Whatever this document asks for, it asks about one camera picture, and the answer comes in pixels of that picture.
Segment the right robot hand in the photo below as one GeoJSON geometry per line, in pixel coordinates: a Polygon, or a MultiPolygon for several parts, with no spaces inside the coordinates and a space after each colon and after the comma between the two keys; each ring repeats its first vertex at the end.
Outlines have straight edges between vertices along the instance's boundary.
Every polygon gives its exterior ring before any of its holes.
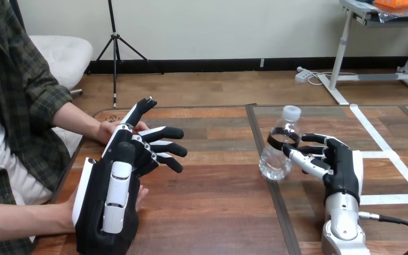
{"type": "Polygon", "coordinates": [[[305,133],[304,142],[317,142],[323,146],[296,147],[282,145],[282,152],[302,172],[321,180],[326,188],[325,197],[335,193],[351,195],[360,203],[359,179],[355,174],[353,151],[335,137],[305,133]]]}

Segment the person's hand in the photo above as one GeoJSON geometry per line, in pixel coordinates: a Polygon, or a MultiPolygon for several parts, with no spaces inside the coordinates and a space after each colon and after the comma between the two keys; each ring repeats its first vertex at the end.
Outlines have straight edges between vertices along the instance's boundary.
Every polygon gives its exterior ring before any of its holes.
{"type": "MultiPolygon", "coordinates": [[[[70,195],[68,200],[62,204],[59,205],[60,209],[60,233],[61,234],[68,234],[68,233],[74,233],[75,232],[75,226],[72,220],[72,213],[73,213],[73,207],[74,207],[74,202],[77,196],[77,191],[78,187],[75,188],[73,193],[70,195]]],[[[138,192],[138,198],[136,201],[136,211],[140,210],[141,204],[145,198],[145,196],[148,194],[149,190],[147,188],[144,188],[143,185],[140,186],[139,192],[138,192]]]]}
{"type": "MultiPolygon", "coordinates": [[[[116,127],[120,124],[120,121],[117,122],[108,122],[104,121],[100,124],[99,129],[96,134],[96,138],[99,142],[104,145],[107,145],[113,132],[116,130],[116,127]]],[[[138,124],[132,129],[134,134],[138,134],[141,131],[149,130],[149,127],[145,122],[139,121],[138,124]]]]}

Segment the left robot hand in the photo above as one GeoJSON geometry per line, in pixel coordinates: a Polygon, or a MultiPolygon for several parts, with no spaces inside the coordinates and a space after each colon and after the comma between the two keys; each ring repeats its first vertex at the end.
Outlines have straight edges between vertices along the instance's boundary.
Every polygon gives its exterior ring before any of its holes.
{"type": "Polygon", "coordinates": [[[80,254],[126,254],[136,236],[140,177],[165,164],[180,173],[176,156],[187,150],[176,144],[179,128],[134,128],[143,114],[156,106],[144,98],[120,121],[99,160],[86,158],[72,210],[76,250],[80,254]]]}

